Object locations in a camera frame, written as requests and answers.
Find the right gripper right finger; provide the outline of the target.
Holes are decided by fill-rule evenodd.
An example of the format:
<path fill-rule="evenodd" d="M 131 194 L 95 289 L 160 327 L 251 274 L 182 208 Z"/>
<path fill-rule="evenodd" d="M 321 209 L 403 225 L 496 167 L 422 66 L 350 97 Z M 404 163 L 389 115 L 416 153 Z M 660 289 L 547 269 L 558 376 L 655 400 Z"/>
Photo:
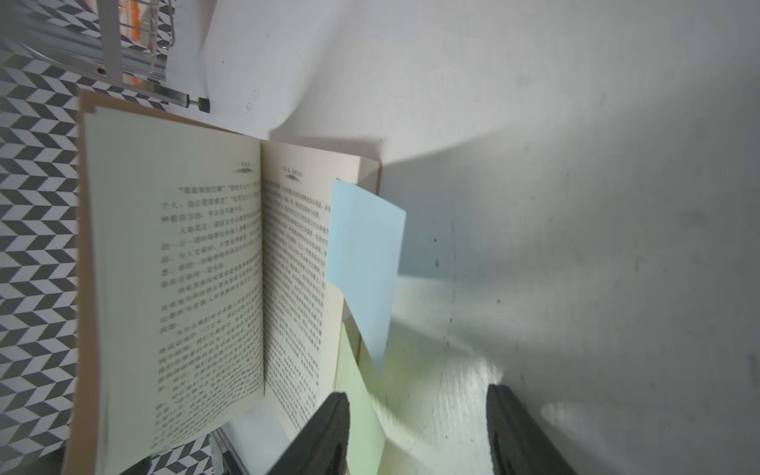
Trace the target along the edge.
<path fill-rule="evenodd" d="M 486 421 L 494 474 L 577 474 L 509 386 L 489 385 Z"/>

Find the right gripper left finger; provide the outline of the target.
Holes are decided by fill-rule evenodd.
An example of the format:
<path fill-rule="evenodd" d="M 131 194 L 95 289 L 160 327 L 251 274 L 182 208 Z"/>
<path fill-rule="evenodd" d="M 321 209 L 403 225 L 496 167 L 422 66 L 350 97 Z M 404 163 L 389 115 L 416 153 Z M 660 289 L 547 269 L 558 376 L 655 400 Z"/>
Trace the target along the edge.
<path fill-rule="evenodd" d="M 341 475 L 348 463 L 350 401 L 342 392 L 332 393 L 290 443 L 269 475 Z"/>

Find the green sticky note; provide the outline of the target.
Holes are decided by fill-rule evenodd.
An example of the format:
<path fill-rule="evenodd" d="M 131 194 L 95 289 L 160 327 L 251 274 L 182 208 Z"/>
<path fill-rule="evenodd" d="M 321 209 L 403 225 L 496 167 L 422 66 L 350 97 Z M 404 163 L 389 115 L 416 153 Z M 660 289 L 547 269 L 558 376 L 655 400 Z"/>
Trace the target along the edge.
<path fill-rule="evenodd" d="M 386 437 L 357 365 L 345 324 L 342 324 L 340 334 L 334 389 L 348 396 L 350 410 L 350 432 L 346 450 L 348 474 L 378 474 Z"/>

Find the brown paperback book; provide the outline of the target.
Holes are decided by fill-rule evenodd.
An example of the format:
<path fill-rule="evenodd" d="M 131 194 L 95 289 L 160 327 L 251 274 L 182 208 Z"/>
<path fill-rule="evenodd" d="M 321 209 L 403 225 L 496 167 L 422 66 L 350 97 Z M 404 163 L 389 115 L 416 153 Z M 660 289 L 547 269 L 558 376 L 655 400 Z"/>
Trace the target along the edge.
<path fill-rule="evenodd" d="M 120 474 L 255 407 L 295 439 L 348 314 L 325 269 L 336 182 L 375 160 L 79 97 L 76 386 L 63 472 Z"/>

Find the blue sticky note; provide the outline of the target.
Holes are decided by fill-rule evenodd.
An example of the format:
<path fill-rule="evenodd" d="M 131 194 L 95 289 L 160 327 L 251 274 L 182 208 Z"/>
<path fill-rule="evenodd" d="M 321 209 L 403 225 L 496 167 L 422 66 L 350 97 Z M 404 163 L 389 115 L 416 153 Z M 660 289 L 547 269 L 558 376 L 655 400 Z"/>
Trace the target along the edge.
<path fill-rule="evenodd" d="M 380 370 L 385 361 L 407 212 L 357 186 L 335 180 L 325 279 L 340 289 Z"/>

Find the metal dish rack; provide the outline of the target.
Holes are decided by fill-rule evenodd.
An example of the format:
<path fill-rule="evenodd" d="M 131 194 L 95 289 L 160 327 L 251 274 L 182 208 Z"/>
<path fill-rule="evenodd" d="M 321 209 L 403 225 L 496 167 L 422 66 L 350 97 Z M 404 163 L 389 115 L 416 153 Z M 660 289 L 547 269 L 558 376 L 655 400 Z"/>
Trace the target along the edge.
<path fill-rule="evenodd" d="M 165 85 L 173 1 L 3 1 L 1 36 L 34 59 L 183 109 L 211 102 Z"/>

